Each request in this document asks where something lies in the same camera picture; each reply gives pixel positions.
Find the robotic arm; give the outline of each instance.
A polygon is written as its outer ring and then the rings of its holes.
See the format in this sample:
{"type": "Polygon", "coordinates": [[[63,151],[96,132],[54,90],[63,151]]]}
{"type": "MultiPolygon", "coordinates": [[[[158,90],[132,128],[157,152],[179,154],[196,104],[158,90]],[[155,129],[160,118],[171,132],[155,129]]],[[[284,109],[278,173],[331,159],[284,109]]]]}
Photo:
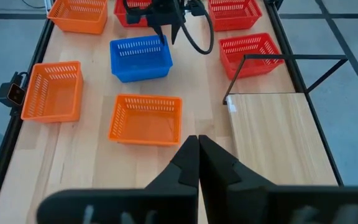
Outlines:
{"type": "Polygon", "coordinates": [[[144,9],[139,7],[129,7],[127,0],[123,0],[125,10],[127,11],[127,23],[136,24],[140,22],[142,17],[147,20],[147,26],[152,27],[160,40],[165,44],[161,26],[172,25],[171,37],[172,44],[175,43],[178,31],[183,29],[190,44],[201,54],[209,54],[212,51],[214,43],[214,32],[211,18],[209,17],[204,4],[200,0],[152,0],[152,2],[144,9]],[[195,43],[185,26],[185,12],[190,11],[193,16],[203,16],[207,18],[211,41],[208,50],[202,50],[195,43]]]}
{"type": "Polygon", "coordinates": [[[37,221],[197,224],[200,190],[209,224],[358,224],[358,187],[275,185],[202,135],[189,136],[146,188],[57,192],[37,221]]]}

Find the wooden table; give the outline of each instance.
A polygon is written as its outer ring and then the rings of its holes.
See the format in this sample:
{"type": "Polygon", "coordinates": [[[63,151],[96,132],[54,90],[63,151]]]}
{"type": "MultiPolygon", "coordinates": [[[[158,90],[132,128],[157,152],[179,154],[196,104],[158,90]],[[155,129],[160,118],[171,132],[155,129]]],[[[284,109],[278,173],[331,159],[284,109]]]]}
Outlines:
{"type": "MultiPolygon", "coordinates": [[[[175,45],[170,46],[174,65],[168,77],[127,84],[111,74],[109,42],[153,35],[152,29],[123,28],[112,14],[112,1],[102,35],[63,33],[55,27],[44,62],[81,62],[81,119],[75,123],[24,122],[0,193],[0,223],[35,223],[39,203],[59,190],[142,188],[162,171],[180,146],[135,146],[108,140],[113,104],[119,93],[181,97],[182,142],[188,135],[206,134],[237,155],[229,113],[221,103],[229,80],[219,60],[218,40],[259,32],[268,32],[275,39],[261,0],[259,5],[263,17],[255,26],[250,30],[215,33],[214,50],[209,55],[197,53],[180,31],[175,45]]],[[[209,43],[205,18],[189,14],[186,19],[191,35],[205,49],[209,43]]],[[[163,27],[163,32],[170,39],[170,27],[163,27]]],[[[281,65],[267,75],[239,80],[233,89],[236,91],[293,93],[294,88],[286,66],[281,65]]],[[[202,201],[199,211],[200,223],[206,223],[202,201]]]]}
{"type": "Polygon", "coordinates": [[[303,93],[227,98],[237,157],[275,184],[337,185],[303,93]]]}

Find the black cable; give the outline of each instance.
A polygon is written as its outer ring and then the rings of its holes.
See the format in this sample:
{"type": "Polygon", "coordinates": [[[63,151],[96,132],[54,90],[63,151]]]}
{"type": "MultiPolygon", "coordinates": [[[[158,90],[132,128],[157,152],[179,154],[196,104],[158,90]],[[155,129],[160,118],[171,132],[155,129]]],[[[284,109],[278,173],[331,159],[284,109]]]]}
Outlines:
{"type": "Polygon", "coordinates": [[[29,7],[31,7],[31,8],[34,8],[34,9],[43,9],[43,8],[45,8],[45,6],[32,6],[32,5],[30,5],[29,3],[25,2],[24,0],[22,0],[22,2],[23,2],[24,4],[26,4],[27,6],[29,6],[29,7]]]}
{"type": "Polygon", "coordinates": [[[210,31],[210,36],[211,36],[211,42],[209,43],[209,49],[207,51],[202,50],[197,44],[196,42],[193,40],[193,38],[191,38],[191,35],[189,34],[186,26],[185,26],[185,22],[183,21],[182,18],[182,14],[180,12],[180,7],[179,7],[179,3],[177,2],[177,0],[173,0],[173,2],[175,3],[175,9],[177,12],[177,15],[179,17],[179,21],[180,21],[180,26],[183,29],[183,32],[185,33],[187,39],[189,40],[190,44],[196,49],[197,52],[201,53],[201,54],[209,54],[212,52],[212,49],[214,47],[214,29],[212,26],[212,20],[210,18],[210,16],[208,15],[208,12],[206,11],[204,5],[202,2],[200,2],[200,0],[195,0],[195,3],[197,3],[198,7],[202,7],[204,9],[204,15],[206,17],[206,20],[208,21],[209,24],[209,31],[210,31]]]}

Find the blue basket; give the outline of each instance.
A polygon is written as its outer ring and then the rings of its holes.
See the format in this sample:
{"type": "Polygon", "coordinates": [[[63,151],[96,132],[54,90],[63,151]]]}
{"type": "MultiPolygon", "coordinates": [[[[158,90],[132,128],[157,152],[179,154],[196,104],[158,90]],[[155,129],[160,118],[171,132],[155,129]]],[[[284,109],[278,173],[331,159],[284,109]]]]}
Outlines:
{"type": "Polygon", "coordinates": [[[111,73],[123,83],[166,77],[172,67],[168,44],[157,35],[113,40],[110,55],[111,73]]]}

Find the plastic basket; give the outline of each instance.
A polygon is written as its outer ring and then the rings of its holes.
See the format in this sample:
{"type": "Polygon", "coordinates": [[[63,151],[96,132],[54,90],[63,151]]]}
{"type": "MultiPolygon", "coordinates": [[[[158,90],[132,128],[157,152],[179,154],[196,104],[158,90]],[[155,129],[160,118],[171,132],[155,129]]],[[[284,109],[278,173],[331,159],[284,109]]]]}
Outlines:
{"type": "MultiPolygon", "coordinates": [[[[152,1],[151,0],[127,0],[129,7],[146,8],[152,1]]],[[[126,20],[126,10],[122,0],[117,0],[114,6],[114,14],[117,16],[119,22],[123,27],[147,27],[146,17],[142,17],[137,24],[128,24],[126,20]]]]}
{"type": "Polygon", "coordinates": [[[48,19],[62,31],[101,34],[107,8],[107,0],[56,0],[48,19]]]}
{"type": "Polygon", "coordinates": [[[157,35],[113,40],[110,54],[111,73],[124,83],[165,77],[172,67],[168,44],[157,35]]]}
{"type": "MultiPolygon", "coordinates": [[[[234,78],[245,54],[280,54],[267,33],[222,39],[219,41],[219,51],[229,79],[234,78]]],[[[247,59],[238,78],[269,73],[283,62],[282,59],[247,59]]]]}
{"type": "Polygon", "coordinates": [[[255,0],[208,0],[215,31],[250,29],[262,16],[255,0]]]}
{"type": "Polygon", "coordinates": [[[129,144],[179,144],[181,105],[179,97],[118,95],[109,139],[129,144]]]}
{"type": "Polygon", "coordinates": [[[82,87],[80,62],[35,64],[21,118],[42,123],[79,120],[82,87]]]}

